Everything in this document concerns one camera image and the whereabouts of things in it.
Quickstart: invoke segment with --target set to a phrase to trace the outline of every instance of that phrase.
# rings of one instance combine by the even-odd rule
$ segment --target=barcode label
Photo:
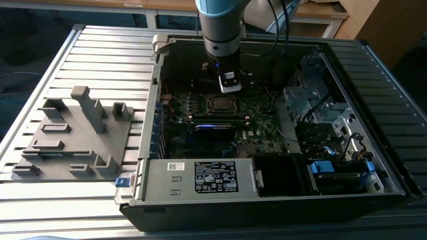
[[[168,162],[167,170],[168,171],[184,171],[185,163],[184,162]]]
[[[141,8],[141,4],[124,4],[125,7],[132,7],[132,8]]]

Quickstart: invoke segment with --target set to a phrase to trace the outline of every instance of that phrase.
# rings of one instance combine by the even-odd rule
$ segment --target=floor
[[[75,24],[147,27],[143,15],[60,11],[56,19],[55,14],[48,10],[0,8],[0,139],[7,133],[40,80],[40,77],[33,74],[8,76],[3,76],[3,74],[12,72],[43,74]],[[161,16],[159,26],[165,29],[193,30],[196,18]],[[248,32],[260,33],[260,30],[250,28]],[[427,75],[427,50],[422,47],[427,47],[427,40],[422,40],[416,47],[402,58],[392,72],[426,110],[427,83],[423,80]],[[27,61],[28,63],[12,66],[5,61],[8,63]]]

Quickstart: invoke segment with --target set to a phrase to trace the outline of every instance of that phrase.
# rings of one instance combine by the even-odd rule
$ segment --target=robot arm
[[[291,17],[302,0],[271,0],[283,31],[286,18],[282,2]],[[276,19],[267,0],[195,0],[200,12],[208,68],[216,72],[220,91],[236,92],[240,82],[240,30],[242,15],[247,23],[276,33]]]

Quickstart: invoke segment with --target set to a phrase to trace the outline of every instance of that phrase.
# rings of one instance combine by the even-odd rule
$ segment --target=power supply label
[[[195,191],[199,194],[239,192],[235,161],[203,161],[193,163]]]

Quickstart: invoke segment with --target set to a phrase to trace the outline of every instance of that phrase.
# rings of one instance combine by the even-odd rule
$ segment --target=slotted metal surface
[[[37,95],[28,116],[12,136],[0,161],[0,239],[24,239],[33,236],[57,236],[72,239],[108,239],[137,237],[205,237],[268,236],[315,233],[315,237],[336,239],[367,230],[395,228],[399,235],[407,229],[427,227],[427,200],[400,209],[388,209],[352,222],[322,225],[298,225],[287,228],[231,229],[214,232],[139,232],[119,212],[115,204],[112,182],[9,182],[12,167],[20,160],[23,148],[31,142],[44,113],[37,110],[45,97],[64,98],[68,105],[77,105],[69,98],[75,85],[88,86],[91,97],[100,98],[104,106],[120,101],[136,109],[128,134],[127,151],[121,170],[133,171],[137,164],[141,128],[145,116],[147,94],[151,86],[152,36],[159,33],[193,35],[192,31],[149,30],[127,27],[87,26],[73,30],[64,52],[45,74],[45,85]],[[298,41],[316,41],[295,38]],[[343,67],[368,108],[390,137],[398,155],[408,167],[418,185],[427,190],[427,130],[423,116],[406,97],[399,84],[384,73],[375,56],[356,41],[328,40]]]

